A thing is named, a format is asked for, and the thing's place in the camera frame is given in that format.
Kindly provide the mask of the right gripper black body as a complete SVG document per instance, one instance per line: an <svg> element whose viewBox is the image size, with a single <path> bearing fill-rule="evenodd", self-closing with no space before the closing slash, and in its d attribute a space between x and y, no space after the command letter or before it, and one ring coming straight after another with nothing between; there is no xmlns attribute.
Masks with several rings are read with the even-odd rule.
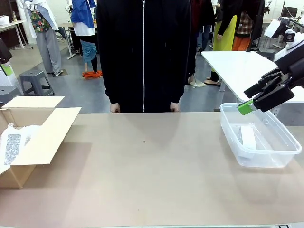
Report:
<svg viewBox="0 0 304 228"><path fill-rule="evenodd" d="M291 88L304 87L304 48L286 48L275 54L275 64L280 71L292 77Z"/></svg>

